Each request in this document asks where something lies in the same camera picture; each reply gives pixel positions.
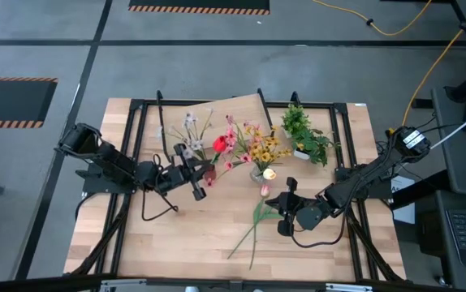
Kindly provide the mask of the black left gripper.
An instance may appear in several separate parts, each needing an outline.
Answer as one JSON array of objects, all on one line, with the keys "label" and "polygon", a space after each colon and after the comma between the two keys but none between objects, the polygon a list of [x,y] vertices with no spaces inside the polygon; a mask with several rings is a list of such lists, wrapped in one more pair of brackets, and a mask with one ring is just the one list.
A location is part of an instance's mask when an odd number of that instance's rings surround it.
[{"label": "black left gripper", "polygon": [[213,167],[211,160],[198,160],[196,158],[187,158],[184,153],[188,150],[184,144],[174,146],[175,153],[181,159],[180,165],[169,165],[160,174],[157,179],[157,193],[166,195],[169,191],[189,183],[192,188],[192,194],[196,201],[203,200],[206,193],[199,181],[203,178],[213,177]]}]

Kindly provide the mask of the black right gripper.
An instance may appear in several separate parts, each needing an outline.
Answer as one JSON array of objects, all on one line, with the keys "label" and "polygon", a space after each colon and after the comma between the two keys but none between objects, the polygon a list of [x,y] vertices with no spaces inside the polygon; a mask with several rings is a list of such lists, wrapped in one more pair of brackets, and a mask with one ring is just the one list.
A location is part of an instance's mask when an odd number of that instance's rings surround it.
[{"label": "black right gripper", "polygon": [[283,216],[278,223],[278,232],[281,235],[291,237],[294,234],[294,221],[297,221],[303,230],[313,230],[330,215],[330,206],[323,197],[317,195],[314,199],[309,199],[297,195],[297,181],[292,177],[287,178],[287,186],[288,191],[265,203]]}]

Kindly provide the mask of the pink tulip stem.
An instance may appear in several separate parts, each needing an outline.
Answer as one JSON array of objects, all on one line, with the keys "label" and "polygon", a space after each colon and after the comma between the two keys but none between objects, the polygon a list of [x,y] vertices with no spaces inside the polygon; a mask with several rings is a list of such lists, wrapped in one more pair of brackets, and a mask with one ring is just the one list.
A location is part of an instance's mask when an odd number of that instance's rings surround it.
[{"label": "pink tulip stem", "polygon": [[252,226],[244,234],[244,236],[236,243],[235,247],[232,249],[227,259],[229,260],[239,249],[242,243],[246,240],[247,237],[252,237],[252,250],[251,250],[251,260],[250,265],[253,264],[256,249],[257,249],[257,227],[258,225],[269,219],[282,219],[283,216],[279,215],[277,212],[274,212],[273,209],[265,204],[265,200],[261,199],[252,212]]}]

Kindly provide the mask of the pink artificial tulip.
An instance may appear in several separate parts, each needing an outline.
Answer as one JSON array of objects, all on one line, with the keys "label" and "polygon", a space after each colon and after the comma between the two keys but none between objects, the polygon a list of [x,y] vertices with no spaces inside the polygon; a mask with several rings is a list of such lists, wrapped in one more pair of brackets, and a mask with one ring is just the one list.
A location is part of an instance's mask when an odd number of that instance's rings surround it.
[{"label": "pink artificial tulip", "polygon": [[249,268],[252,268],[254,258],[255,258],[255,252],[256,252],[256,245],[257,245],[257,225],[259,223],[261,214],[262,214],[262,209],[263,205],[265,203],[265,199],[270,195],[270,186],[267,184],[263,184],[261,186],[260,190],[260,196],[261,200],[257,204],[254,212],[253,212],[253,237],[252,237],[252,255],[251,255],[251,260],[250,260],[250,266]]}]

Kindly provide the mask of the white artificial flower bunch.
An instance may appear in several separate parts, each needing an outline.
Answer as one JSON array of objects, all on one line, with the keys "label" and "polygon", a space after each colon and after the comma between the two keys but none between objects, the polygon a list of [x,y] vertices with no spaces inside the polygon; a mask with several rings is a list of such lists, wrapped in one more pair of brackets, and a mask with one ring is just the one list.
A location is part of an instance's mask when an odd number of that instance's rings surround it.
[{"label": "white artificial flower bunch", "polygon": [[206,160],[204,138],[205,132],[212,127],[211,118],[213,115],[214,111],[210,109],[204,122],[199,125],[199,118],[193,112],[187,112],[179,127],[174,125],[169,125],[168,128],[163,125],[159,126],[157,138],[161,142],[165,142],[166,149],[173,149],[176,144],[183,144],[185,158]]}]

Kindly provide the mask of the red artificial tulip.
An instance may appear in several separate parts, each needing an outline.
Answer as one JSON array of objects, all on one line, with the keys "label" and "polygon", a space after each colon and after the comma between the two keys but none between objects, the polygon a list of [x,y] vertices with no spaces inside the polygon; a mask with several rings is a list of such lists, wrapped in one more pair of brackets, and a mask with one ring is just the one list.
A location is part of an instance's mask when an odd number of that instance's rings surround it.
[{"label": "red artificial tulip", "polygon": [[228,142],[227,138],[224,135],[220,135],[214,142],[213,142],[213,150],[214,156],[211,160],[211,164],[214,165],[219,157],[227,150]]}]

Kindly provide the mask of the clear cut-glass vase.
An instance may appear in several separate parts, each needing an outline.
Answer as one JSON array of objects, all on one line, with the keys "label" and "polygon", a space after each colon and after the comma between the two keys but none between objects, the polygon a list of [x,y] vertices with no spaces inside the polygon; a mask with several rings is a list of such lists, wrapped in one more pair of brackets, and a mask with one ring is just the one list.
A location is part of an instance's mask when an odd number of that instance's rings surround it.
[{"label": "clear cut-glass vase", "polygon": [[264,180],[263,179],[263,176],[262,176],[262,172],[269,168],[268,166],[259,166],[259,165],[255,165],[250,173],[250,177],[251,179],[255,182],[255,183],[259,183],[259,184],[264,184],[264,183],[267,183],[268,180]]}]

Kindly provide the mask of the yellow artificial flower bunch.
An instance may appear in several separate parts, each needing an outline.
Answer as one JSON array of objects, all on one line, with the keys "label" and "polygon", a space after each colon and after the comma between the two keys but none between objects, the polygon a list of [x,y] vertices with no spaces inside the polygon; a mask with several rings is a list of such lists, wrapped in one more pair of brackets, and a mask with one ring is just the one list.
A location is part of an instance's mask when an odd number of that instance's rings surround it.
[{"label": "yellow artificial flower bunch", "polygon": [[240,160],[253,163],[261,174],[269,169],[278,159],[291,155],[289,148],[284,148],[276,136],[278,127],[272,126],[270,133],[264,135],[259,126],[244,127],[244,148]]}]

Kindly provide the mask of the wooden shelf with black legs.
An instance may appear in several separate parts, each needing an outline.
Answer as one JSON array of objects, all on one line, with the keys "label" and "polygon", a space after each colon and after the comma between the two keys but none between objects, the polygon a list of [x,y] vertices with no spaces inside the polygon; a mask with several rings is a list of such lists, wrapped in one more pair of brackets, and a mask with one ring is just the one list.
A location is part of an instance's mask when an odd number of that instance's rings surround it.
[{"label": "wooden shelf with black legs", "polygon": [[178,134],[188,134],[183,128],[187,114],[196,117],[196,124],[190,127],[191,134],[202,141],[208,159],[214,154],[213,142],[227,131],[228,115],[240,126],[249,122],[258,125],[264,133],[270,131],[267,114],[257,93],[217,101],[162,100],[151,113],[153,117],[147,122],[145,148],[170,156],[175,154],[173,146],[180,141]]}]

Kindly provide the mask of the broad-leaf potted plant white pot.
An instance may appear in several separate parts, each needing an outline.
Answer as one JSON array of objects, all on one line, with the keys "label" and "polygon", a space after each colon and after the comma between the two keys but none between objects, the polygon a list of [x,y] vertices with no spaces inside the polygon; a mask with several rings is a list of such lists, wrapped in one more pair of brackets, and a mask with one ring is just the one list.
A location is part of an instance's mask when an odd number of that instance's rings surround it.
[{"label": "broad-leaf potted plant white pot", "polygon": [[291,135],[291,146],[298,158],[326,166],[329,149],[337,148],[339,144],[331,141],[318,129],[303,128]]}]

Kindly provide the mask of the small-leaf potted plant white pot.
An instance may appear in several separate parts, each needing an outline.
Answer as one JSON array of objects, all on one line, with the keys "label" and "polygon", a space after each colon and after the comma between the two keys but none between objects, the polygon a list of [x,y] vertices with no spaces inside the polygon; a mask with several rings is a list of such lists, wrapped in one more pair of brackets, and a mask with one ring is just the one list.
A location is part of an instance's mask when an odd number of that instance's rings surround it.
[{"label": "small-leaf potted plant white pot", "polygon": [[301,105],[290,104],[282,116],[282,120],[282,127],[289,136],[293,136],[310,126],[309,116]]}]

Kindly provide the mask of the white paper sheet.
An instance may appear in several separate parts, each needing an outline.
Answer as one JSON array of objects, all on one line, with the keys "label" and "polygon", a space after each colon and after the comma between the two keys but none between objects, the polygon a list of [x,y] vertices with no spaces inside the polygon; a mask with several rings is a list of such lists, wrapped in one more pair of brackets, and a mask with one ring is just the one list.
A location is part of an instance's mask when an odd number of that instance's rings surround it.
[{"label": "white paper sheet", "polygon": [[[395,193],[406,187],[410,187],[414,183],[415,181],[413,179],[405,178],[405,177],[398,175],[394,177],[393,179],[391,179],[391,192]],[[414,203],[394,210],[393,214],[394,214],[394,219],[396,221],[401,221],[403,223],[408,223],[412,225],[415,224],[415,204]]]}]

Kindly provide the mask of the dark grey desk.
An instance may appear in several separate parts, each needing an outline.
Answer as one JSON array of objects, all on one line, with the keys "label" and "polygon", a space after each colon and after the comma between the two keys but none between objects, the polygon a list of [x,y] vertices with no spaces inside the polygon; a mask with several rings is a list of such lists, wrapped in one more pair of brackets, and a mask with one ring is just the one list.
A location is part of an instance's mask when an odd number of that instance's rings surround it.
[{"label": "dark grey desk", "polygon": [[[464,123],[465,104],[451,101],[442,88],[431,91],[437,116],[440,138],[445,138]],[[466,195],[466,132],[461,129],[439,147],[446,162],[446,170],[453,192]]]},{"label": "dark grey desk", "polygon": [[423,253],[441,260],[439,282],[466,290],[466,266],[460,262],[447,219],[447,211],[452,209],[466,209],[466,195],[435,191],[417,202],[417,237]]}]

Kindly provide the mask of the black hazard-striped floor mat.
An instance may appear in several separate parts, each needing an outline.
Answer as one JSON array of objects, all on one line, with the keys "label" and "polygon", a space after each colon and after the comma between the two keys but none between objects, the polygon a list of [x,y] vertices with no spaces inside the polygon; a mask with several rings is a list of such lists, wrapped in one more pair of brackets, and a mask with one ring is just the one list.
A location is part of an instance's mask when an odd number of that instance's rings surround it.
[{"label": "black hazard-striped floor mat", "polygon": [[129,0],[134,12],[269,15],[270,0]]},{"label": "black hazard-striped floor mat", "polygon": [[43,126],[58,79],[0,77],[0,128]]}]

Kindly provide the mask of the black aluminium table frame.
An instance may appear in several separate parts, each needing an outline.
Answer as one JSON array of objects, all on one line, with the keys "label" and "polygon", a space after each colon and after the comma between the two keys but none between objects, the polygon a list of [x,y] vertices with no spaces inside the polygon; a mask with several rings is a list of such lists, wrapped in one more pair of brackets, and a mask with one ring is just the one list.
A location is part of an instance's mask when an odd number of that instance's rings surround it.
[{"label": "black aluminium table frame", "polygon": [[[271,109],[277,108],[286,108],[288,104],[294,103],[296,105],[300,105],[300,100],[296,92],[294,92],[291,96],[291,101],[265,101],[263,97],[263,93],[261,89],[258,89],[257,94],[260,95],[265,112],[267,114],[268,122],[271,124],[270,119],[270,112]],[[125,101],[125,99],[116,99],[111,98],[107,103],[107,109],[111,110],[112,102],[115,101]],[[139,147],[140,147],[140,140],[142,140],[142,133],[144,132],[144,125],[146,114],[149,105],[155,105],[159,107],[162,101],[162,94],[160,91],[157,91],[157,99],[154,100],[147,100],[147,99],[128,99],[126,100],[127,103],[127,121],[126,125],[123,130],[123,141],[121,143],[123,154],[126,154],[126,150],[128,149],[128,144],[130,140],[130,135],[132,133],[132,126],[134,117],[137,110],[140,110],[140,121],[138,122],[138,130],[136,131],[136,142],[134,144],[133,150],[133,159],[137,159],[139,157]],[[342,118],[344,122],[344,126],[350,132],[350,126],[348,119],[348,111],[347,107],[344,103],[321,103],[321,102],[305,102],[302,105],[305,109],[320,109],[320,110],[329,110],[330,111],[330,119],[331,125],[334,128],[334,140],[339,139],[339,128],[337,124],[336,113],[334,110],[341,107],[342,110]],[[346,132],[347,143],[348,143],[348,151],[351,155],[351,159],[353,158],[354,161],[356,160],[355,157],[355,150],[354,145],[352,142],[352,138],[348,137],[348,132]],[[96,273],[88,274],[88,271],[95,265],[96,262],[103,263],[104,255],[106,254],[108,242],[114,236],[116,230],[124,230],[124,226],[126,225],[126,219],[128,216],[128,211],[130,208],[130,202],[132,197],[132,191],[136,191],[136,189],[132,189],[131,187],[121,187],[120,185],[112,185],[109,190],[107,191],[85,191],[90,194],[89,198],[96,194],[96,193],[110,193],[110,203],[108,207],[108,218],[106,219],[106,223],[104,224],[103,235],[101,236],[100,241],[96,246],[96,251],[91,251],[92,253],[88,256],[88,259],[84,260],[84,263],[87,262],[87,266],[84,268],[84,264],[81,265],[80,272],[72,272],[64,274],[61,277],[45,277],[45,278],[34,278],[34,279],[20,279],[20,280],[12,280],[12,281],[0,281],[0,292],[80,292],[84,290],[96,290],[100,289],[100,284],[104,280],[114,280],[114,279],[146,279],[147,283],[145,286],[210,286],[211,288],[223,288],[228,289],[230,291],[243,291],[248,289],[249,287],[258,286],[270,286],[275,288],[296,288],[296,289],[304,289],[304,290],[311,290],[316,289],[323,292],[326,288],[326,283],[340,283],[340,284],[353,284],[353,285],[361,285],[361,286],[372,286],[373,292],[466,292],[466,290],[462,289],[453,289],[453,288],[443,288],[443,287],[435,287],[435,286],[424,286],[415,284],[411,281],[406,281],[401,279],[397,274],[393,273],[391,267],[385,263],[385,261],[377,255],[377,249],[375,246],[369,241],[369,235],[363,231],[363,227],[360,226],[359,222],[349,222],[349,229],[354,229],[354,232],[361,240],[362,244],[365,245],[367,252],[370,254],[368,255],[370,261],[375,262],[375,264],[371,264],[371,266],[376,266],[383,272],[386,276],[386,281],[381,281],[376,279],[365,279],[363,277],[358,276],[359,272],[361,272],[360,264],[353,264],[356,279],[354,282],[341,282],[336,280],[328,280],[328,281],[262,281],[262,280],[242,280],[242,279],[191,279],[191,278],[168,278],[168,277],[120,277],[117,275],[117,272],[110,272],[110,273]],[[117,195],[123,194],[126,198],[124,201],[128,203],[123,203],[121,209],[119,210],[118,214],[115,217],[112,217],[111,211],[115,210],[115,206],[117,205]]]}]

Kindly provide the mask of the silver aluminium frame bracket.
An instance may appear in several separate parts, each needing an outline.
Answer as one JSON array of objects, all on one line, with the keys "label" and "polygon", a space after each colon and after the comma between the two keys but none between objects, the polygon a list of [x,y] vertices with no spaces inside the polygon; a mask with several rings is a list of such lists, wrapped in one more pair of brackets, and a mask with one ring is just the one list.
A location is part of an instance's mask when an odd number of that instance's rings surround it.
[{"label": "silver aluminium frame bracket", "polygon": [[147,283],[146,279],[114,279],[104,280],[100,284],[99,292],[116,292],[118,288],[141,286]]},{"label": "silver aluminium frame bracket", "polygon": [[326,292],[373,292],[372,286],[326,283]]}]

